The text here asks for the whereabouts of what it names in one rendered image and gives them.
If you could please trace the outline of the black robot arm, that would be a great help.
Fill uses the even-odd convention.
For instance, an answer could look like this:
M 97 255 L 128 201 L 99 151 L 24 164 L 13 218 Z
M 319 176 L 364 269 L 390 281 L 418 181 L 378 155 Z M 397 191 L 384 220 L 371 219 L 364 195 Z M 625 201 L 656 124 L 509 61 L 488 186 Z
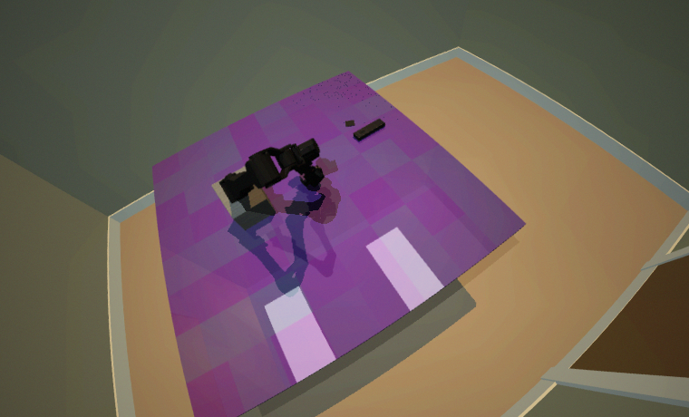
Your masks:
M 246 171 L 230 173 L 219 184 L 232 204 L 247 196 L 248 192 L 254 189 L 253 185 L 259 189 L 268 188 L 286 178 L 290 170 L 305 164 L 304 160 L 311 165 L 311 160 L 318 158 L 319 153 L 314 138 L 298 146 L 289 143 L 280 149 L 270 147 L 249 156 L 245 165 Z M 280 174 L 271 156 L 276 157 L 281 168 Z

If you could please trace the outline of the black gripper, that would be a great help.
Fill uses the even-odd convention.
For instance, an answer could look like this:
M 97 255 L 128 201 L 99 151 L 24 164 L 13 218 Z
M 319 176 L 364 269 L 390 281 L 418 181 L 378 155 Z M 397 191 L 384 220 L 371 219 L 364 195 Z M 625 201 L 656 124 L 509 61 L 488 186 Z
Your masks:
M 316 187 L 325 177 L 325 175 L 314 166 L 310 166 L 306 160 L 304 160 L 304 162 L 305 164 L 295 168 L 294 170 L 298 171 L 300 175 L 304 173 L 305 175 L 303 177 L 306 179 L 306 181 L 313 187 Z

